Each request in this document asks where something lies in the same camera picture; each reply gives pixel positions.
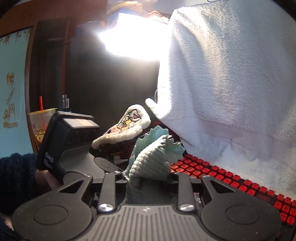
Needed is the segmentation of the left hand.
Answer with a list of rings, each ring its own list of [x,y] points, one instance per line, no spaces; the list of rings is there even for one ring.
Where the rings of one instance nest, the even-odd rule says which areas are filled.
[[[37,170],[35,180],[44,190],[50,191],[61,186],[60,182],[47,170]]]

